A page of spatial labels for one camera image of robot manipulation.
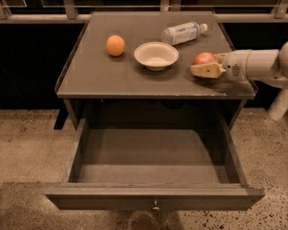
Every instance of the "bottle label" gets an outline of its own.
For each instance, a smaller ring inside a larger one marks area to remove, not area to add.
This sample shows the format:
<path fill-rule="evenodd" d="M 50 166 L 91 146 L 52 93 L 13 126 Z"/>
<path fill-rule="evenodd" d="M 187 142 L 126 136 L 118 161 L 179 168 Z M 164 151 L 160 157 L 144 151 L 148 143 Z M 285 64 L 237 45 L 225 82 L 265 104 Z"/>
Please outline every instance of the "bottle label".
<path fill-rule="evenodd" d="M 168 43 L 176 45 L 197 37 L 199 28 L 195 23 L 185 23 L 165 30 L 169 39 Z"/>

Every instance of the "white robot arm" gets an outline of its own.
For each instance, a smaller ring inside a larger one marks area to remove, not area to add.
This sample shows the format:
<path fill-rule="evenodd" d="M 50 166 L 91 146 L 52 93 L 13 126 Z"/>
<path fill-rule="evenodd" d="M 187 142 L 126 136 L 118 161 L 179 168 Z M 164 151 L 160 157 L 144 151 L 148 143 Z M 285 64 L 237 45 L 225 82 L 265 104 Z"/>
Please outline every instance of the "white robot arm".
<path fill-rule="evenodd" d="M 191 65 L 191 73 L 201 78 L 219 78 L 233 81 L 249 79 L 263 81 L 282 90 L 268 110 L 278 121 L 288 109 L 288 42 L 281 50 L 237 50 L 215 55 L 217 60 Z"/>

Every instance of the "bottle cap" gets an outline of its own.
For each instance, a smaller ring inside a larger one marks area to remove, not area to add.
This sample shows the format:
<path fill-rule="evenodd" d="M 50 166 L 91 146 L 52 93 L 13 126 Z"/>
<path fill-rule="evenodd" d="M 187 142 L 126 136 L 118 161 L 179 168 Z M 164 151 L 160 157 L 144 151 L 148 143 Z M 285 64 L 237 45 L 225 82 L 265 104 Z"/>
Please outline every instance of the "bottle cap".
<path fill-rule="evenodd" d="M 204 32 L 207 31 L 207 30 L 208 30 L 207 24 L 201 24 L 201 25 L 200 25 L 201 34 L 204 33 Z"/>

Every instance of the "open drawer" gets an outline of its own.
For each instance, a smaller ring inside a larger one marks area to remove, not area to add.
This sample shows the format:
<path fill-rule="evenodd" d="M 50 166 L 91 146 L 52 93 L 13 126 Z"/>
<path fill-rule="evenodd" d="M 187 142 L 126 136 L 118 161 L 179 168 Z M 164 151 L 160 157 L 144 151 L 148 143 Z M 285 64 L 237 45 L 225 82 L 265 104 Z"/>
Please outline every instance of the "open drawer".
<path fill-rule="evenodd" d="M 248 186 L 219 101 L 87 101 L 60 209 L 246 210 Z"/>

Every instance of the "plastic water bottle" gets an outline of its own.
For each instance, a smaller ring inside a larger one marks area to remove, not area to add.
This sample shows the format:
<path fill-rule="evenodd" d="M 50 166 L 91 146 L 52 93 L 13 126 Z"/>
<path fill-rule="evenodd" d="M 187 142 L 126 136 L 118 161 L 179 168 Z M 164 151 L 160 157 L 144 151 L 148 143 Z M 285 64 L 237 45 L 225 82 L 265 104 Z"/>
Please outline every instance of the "plastic water bottle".
<path fill-rule="evenodd" d="M 164 29 L 161 33 L 161 41 L 170 45 L 180 44 L 196 39 L 207 31 L 207 29 L 208 26 L 206 24 L 199 25 L 195 22 L 184 23 Z"/>

